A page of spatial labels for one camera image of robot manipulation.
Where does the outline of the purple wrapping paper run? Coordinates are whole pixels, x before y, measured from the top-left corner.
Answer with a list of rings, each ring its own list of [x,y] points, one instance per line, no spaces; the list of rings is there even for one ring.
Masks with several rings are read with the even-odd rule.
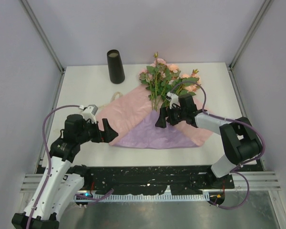
[[[122,97],[105,105],[96,119],[106,118],[118,136],[111,146],[140,149],[170,149],[202,146],[211,131],[195,128],[182,121],[166,128],[156,127],[159,112],[152,109],[149,92],[138,86]]]

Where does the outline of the cream gold-lettered ribbon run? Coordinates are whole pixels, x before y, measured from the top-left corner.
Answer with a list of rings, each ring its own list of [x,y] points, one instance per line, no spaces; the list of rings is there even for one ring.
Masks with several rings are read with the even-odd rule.
[[[107,105],[109,105],[111,102],[113,102],[113,101],[115,101],[116,99],[121,98],[121,97],[123,97],[123,94],[122,94],[121,92],[115,92],[115,93],[112,95],[112,97],[111,97],[111,99],[110,99],[110,101],[109,101],[108,103],[103,104],[103,105],[98,105],[98,106],[97,106],[97,107],[98,107],[98,110],[99,110],[99,111],[102,110],[102,109],[105,108]]]

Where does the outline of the pink flower bunch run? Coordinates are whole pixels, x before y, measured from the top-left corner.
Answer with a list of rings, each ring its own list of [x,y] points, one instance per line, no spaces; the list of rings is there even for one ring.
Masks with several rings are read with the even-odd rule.
[[[177,96],[196,95],[196,91],[201,85],[198,69],[192,70],[191,74],[181,74],[178,65],[167,63],[166,60],[159,57],[157,52],[153,57],[153,63],[139,73],[140,82],[150,92],[148,98],[153,110],[158,110],[158,108],[169,104],[166,99],[168,92]]]

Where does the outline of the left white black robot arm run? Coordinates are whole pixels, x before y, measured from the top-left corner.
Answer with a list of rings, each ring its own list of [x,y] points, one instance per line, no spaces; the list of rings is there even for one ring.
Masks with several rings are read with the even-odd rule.
[[[104,130],[91,118],[81,114],[67,116],[60,137],[49,152],[49,163],[41,181],[22,213],[14,214],[12,225],[17,229],[57,229],[65,209],[76,193],[92,186],[92,175],[87,166],[72,166],[81,145],[109,143],[118,133],[106,118],[102,119]]]

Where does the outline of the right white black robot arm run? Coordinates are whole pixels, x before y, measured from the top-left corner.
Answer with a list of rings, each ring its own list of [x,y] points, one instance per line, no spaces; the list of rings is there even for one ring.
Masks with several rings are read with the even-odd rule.
[[[262,143],[251,123],[245,117],[228,120],[198,109],[191,95],[177,96],[167,93],[168,106],[160,109],[156,127],[166,128],[180,122],[186,122],[194,128],[205,129],[218,134],[222,139],[224,155],[206,172],[207,185],[217,188],[236,166],[259,155]]]

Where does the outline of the black conical vase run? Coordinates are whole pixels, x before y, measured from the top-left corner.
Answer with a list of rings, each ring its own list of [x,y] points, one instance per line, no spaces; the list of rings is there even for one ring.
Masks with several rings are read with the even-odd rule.
[[[110,81],[114,84],[123,83],[125,80],[123,63],[118,50],[109,50],[107,52],[107,64]]]

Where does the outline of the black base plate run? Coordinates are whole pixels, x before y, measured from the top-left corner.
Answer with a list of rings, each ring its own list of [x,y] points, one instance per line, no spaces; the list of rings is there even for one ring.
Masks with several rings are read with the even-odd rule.
[[[199,194],[204,189],[233,189],[233,177],[216,178],[209,166],[88,167],[82,190],[115,195]]]

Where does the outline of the right aluminium frame post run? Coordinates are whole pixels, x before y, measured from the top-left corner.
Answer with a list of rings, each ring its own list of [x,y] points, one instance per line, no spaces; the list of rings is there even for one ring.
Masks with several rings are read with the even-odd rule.
[[[267,12],[269,11],[270,7],[272,6],[274,0],[264,0],[262,5],[260,6],[258,12],[256,13],[252,23],[250,24],[249,29],[247,30],[244,38],[242,39],[231,63],[228,65],[229,70],[233,70],[240,57],[244,53],[245,49],[249,45],[250,41],[252,40],[253,36],[255,35],[257,29],[259,28],[260,24],[262,23],[264,17],[266,16]]]

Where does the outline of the aluminium frame post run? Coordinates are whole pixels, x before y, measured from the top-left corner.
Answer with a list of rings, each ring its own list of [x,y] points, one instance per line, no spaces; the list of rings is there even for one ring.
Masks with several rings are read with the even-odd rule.
[[[274,0],[264,0],[262,5],[260,6],[258,12],[256,13],[252,23],[250,24],[249,29],[247,30],[244,38],[242,39],[231,63],[228,65],[229,70],[233,70],[240,57],[244,53],[245,49],[249,45],[250,41],[252,40],[253,36],[255,35],[257,29],[259,28],[260,24],[262,23],[264,17],[266,16],[267,12],[269,11],[270,7],[272,6]]]
[[[21,4],[21,6],[23,7],[24,11],[26,12],[26,14],[28,15],[34,29],[36,30],[37,34],[39,35],[39,37],[41,38],[41,41],[43,42],[43,44],[45,45],[47,51],[49,52],[52,60],[54,61],[55,65],[57,66],[57,68],[59,69],[60,73],[64,72],[64,67],[61,63],[61,61],[59,60],[53,46],[51,45],[44,29],[42,28],[38,18],[36,17],[32,7],[30,6],[29,2],[27,0],[19,0],[19,3]]]

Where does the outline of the aluminium front rail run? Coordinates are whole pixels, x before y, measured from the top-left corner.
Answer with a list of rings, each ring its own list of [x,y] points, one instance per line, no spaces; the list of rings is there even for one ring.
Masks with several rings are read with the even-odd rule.
[[[273,171],[239,172],[246,177],[250,191],[280,191],[281,186]],[[34,193],[41,180],[42,174],[26,174],[22,183],[21,193]],[[232,174],[234,188],[225,185],[226,191],[246,191],[245,180],[237,174]]]

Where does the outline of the left aluminium frame post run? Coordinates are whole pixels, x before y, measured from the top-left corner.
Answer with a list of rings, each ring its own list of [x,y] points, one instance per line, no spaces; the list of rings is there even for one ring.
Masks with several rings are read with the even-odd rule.
[[[41,38],[41,41],[43,42],[43,44],[45,45],[47,51],[49,52],[52,60],[54,61],[55,65],[57,66],[57,68],[59,69],[60,73],[64,72],[64,67],[61,63],[61,61],[59,60],[53,46],[51,45],[44,29],[42,28],[38,18],[36,17],[32,7],[30,6],[29,2],[27,0],[19,0],[19,3],[21,4],[21,6],[23,7],[24,11],[26,12],[26,14],[28,15],[34,29],[36,30],[37,34],[39,35],[39,37]]]

